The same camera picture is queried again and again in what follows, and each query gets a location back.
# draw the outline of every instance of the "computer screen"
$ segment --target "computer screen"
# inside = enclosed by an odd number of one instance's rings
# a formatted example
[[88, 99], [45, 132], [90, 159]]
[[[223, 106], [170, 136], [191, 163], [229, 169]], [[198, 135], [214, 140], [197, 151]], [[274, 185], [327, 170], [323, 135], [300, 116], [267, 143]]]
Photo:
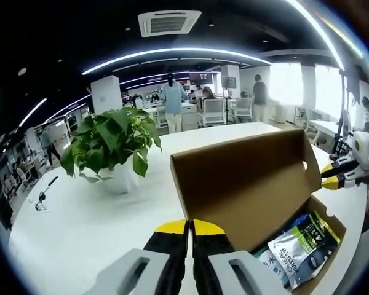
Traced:
[[206, 72], [190, 73], [191, 85], [205, 85], [212, 84], [212, 74]]
[[228, 77], [222, 76], [221, 77], [221, 86], [223, 88], [236, 88], [236, 78], [235, 77]]

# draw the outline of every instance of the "potted plant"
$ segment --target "potted plant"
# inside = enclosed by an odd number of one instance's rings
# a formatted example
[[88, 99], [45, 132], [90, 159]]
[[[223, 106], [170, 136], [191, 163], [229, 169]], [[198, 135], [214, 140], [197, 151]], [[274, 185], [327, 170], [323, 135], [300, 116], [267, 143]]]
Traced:
[[114, 179], [110, 182], [120, 187], [118, 182], [126, 177], [121, 165], [131, 157], [134, 172], [145, 177], [148, 150], [153, 142], [161, 148], [155, 123], [147, 112], [136, 108], [106, 111], [82, 121], [60, 163], [67, 175], [74, 176], [77, 166], [79, 176], [91, 183]]

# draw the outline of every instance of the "cardboard box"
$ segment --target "cardboard box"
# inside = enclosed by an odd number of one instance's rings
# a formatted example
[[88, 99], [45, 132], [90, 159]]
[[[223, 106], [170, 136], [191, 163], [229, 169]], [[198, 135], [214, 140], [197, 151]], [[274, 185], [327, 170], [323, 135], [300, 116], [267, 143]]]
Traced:
[[[171, 171], [186, 218], [220, 226], [236, 250], [251, 251], [268, 242], [303, 211], [317, 210], [335, 234], [344, 237], [342, 223], [327, 216], [324, 205], [311, 195], [322, 181], [301, 129], [177, 153], [171, 156]], [[315, 279], [294, 293], [310, 294], [335, 254]]]

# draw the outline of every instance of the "box lid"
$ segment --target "box lid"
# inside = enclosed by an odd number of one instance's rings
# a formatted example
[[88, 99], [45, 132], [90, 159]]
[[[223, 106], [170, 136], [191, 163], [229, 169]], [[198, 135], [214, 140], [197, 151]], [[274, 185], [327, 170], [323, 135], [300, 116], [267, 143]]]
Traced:
[[220, 226], [237, 250], [270, 237], [321, 185], [302, 129], [177, 153], [171, 170], [186, 218]]

